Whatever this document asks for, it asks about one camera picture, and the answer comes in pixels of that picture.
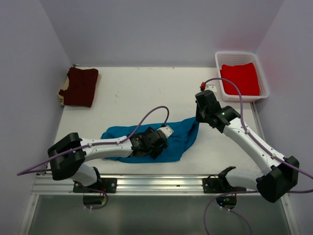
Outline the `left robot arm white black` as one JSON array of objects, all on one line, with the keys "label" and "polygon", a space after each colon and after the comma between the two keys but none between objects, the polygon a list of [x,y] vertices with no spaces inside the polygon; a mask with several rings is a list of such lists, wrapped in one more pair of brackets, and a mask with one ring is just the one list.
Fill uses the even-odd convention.
[{"label": "left robot arm white black", "polygon": [[97,192],[102,186],[100,174],[85,162],[113,157],[156,159],[169,146],[168,139],[173,133],[173,129],[165,125],[156,130],[150,126],[142,133],[108,140],[85,139],[78,133],[70,133],[47,151],[52,179],[71,179],[90,192]]}]

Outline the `blue t shirt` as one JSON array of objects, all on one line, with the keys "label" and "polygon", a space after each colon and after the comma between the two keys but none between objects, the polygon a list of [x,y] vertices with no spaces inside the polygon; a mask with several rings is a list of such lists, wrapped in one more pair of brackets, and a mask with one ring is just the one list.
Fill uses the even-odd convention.
[{"label": "blue t shirt", "polygon": [[[110,160],[119,161],[128,164],[150,164],[150,163],[170,163],[181,159],[183,153],[187,151],[196,141],[199,123],[195,117],[190,117],[178,122],[168,122],[174,133],[169,137],[169,146],[154,160],[150,156],[143,157],[110,157]],[[141,125],[136,133],[145,131],[149,126],[155,130],[161,126],[161,123],[152,123]],[[104,132],[101,139],[115,139],[130,134],[136,126],[113,126]]]}]

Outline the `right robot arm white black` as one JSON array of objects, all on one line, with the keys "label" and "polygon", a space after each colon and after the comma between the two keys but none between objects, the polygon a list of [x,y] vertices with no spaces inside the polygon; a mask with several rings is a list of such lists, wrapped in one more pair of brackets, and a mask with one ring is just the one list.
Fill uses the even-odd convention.
[{"label": "right robot arm white black", "polygon": [[298,182],[299,161],[272,149],[240,119],[240,114],[230,106],[221,107],[214,93],[205,90],[195,95],[196,121],[207,123],[232,139],[259,167],[251,172],[235,166],[221,171],[216,178],[203,180],[214,192],[231,192],[235,188],[258,191],[264,199],[274,203]]}]

